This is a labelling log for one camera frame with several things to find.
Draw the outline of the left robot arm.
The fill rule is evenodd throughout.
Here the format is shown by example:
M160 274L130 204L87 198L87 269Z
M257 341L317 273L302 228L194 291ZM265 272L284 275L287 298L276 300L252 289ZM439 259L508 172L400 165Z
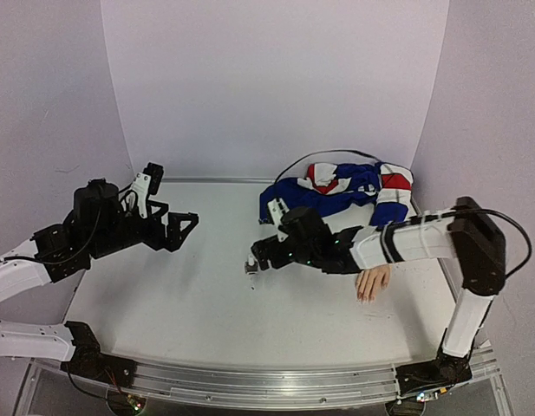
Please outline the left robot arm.
M29 289L89 270L94 260L144 244L179 250L198 225L196 213L176 213L150 198L160 182L147 174L125 190L93 179L74 193L73 209L59 224L39 230L0 257L0 303ZM84 323L47 326L0 320L0 357L72 360L90 378L101 377L107 361Z

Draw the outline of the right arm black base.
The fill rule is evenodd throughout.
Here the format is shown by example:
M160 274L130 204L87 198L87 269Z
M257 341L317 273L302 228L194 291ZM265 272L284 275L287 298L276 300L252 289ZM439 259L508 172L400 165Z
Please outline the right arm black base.
M438 354L431 361L399 366L396 369L396 379L400 396L413 397L421 392L453 387L471 380L470 358L469 354L461 358Z

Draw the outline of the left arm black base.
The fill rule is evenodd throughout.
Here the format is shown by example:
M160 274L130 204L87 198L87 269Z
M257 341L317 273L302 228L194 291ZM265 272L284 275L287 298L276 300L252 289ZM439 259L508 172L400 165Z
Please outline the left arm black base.
M129 388L134 383L135 361L101 351L92 329L84 322L67 321L65 327L73 336L73 356L61 363L61 370L87 380Z

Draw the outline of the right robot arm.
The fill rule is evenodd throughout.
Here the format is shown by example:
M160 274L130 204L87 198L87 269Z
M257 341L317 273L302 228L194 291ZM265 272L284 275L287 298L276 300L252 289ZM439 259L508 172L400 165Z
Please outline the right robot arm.
M401 222L356 225L333 231L312 208L276 208L273 236L253 243L245 273L301 264L329 275L349 275L384 264L452 259L462 284L440 345L463 358L483 325L493 300L506 285L506 239L492 213L472 198L453 208L426 211Z

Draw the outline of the dark red nail polish bottle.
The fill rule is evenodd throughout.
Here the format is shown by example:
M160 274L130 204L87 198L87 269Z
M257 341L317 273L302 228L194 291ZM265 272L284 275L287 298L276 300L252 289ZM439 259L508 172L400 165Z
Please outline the dark red nail polish bottle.
M245 274L246 275L255 275L258 273L258 268L257 267L252 267L248 264L245 265Z

